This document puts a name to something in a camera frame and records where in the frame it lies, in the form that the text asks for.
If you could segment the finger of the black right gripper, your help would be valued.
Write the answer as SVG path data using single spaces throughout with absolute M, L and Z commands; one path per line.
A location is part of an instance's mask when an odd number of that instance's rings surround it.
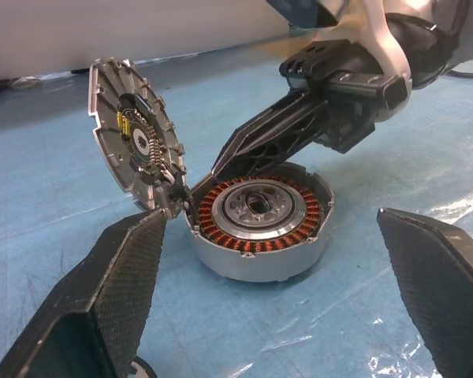
M 320 119 L 326 121 L 328 127 L 328 102 L 314 94 L 287 94 L 234 131 L 222 147 L 212 167 L 212 173 L 224 173 L 224 164 L 240 146 L 247 146 L 259 137 L 277 135 L 293 122 L 303 119 Z
M 327 130 L 320 119 L 297 120 L 274 136 L 240 146 L 224 164 L 224 177 L 252 176 L 280 165 Z

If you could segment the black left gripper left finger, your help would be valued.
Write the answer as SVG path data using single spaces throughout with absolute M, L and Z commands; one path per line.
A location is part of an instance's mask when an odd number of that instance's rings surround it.
M 125 217 L 51 290 L 0 362 L 0 378 L 158 378 L 137 354 L 167 218 Z

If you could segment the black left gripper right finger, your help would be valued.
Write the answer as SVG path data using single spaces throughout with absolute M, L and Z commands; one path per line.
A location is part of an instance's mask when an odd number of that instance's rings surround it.
M 443 378 L 473 378 L 473 238 L 403 210 L 377 215 L 401 298 Z

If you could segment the silver motor housing copper windings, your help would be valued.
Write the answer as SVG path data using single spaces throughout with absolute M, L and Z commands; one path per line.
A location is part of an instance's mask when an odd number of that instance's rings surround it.
M 186 222 L 194 250 L 219 276 L 281 282 L 307 271 L 324 251 L 334 194 L 302 165 L 224 181 L 207 176 L 192 197 L 197 214 Z

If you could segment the silver finned motor lid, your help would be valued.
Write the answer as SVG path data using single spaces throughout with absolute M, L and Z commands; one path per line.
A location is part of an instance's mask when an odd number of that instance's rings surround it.
M 100 58 L 90 67 L 88 114 L 110 172 L 137 206 L 169 219 L 188 209 L 184 147 L 162 97 L 132 61 Z

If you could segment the blue plastic table cover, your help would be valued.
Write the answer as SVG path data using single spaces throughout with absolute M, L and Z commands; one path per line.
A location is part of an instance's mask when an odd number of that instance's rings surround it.
M 85 75 L 0 92 L 0 361 L 101 232 L 136 211 L 87 107 Z M 441 378 L 376 215 L 417 212 L 473 237 L 473 80 L 415 92 L 346 154 L 312 144 L 292 161 L 335 194 L 320 262 L 284 283 L 227 280 L 196 257 L 185 222 L 169 222 L 141 358 L 160 378 Z

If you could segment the white backdrop sheet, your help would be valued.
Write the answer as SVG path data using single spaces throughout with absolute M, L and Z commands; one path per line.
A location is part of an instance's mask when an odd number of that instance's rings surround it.
M 100 57 L 146 61 L 246 44 L 285 56 L 314 38 L 266 0 L 0 0 L 0 87 Z

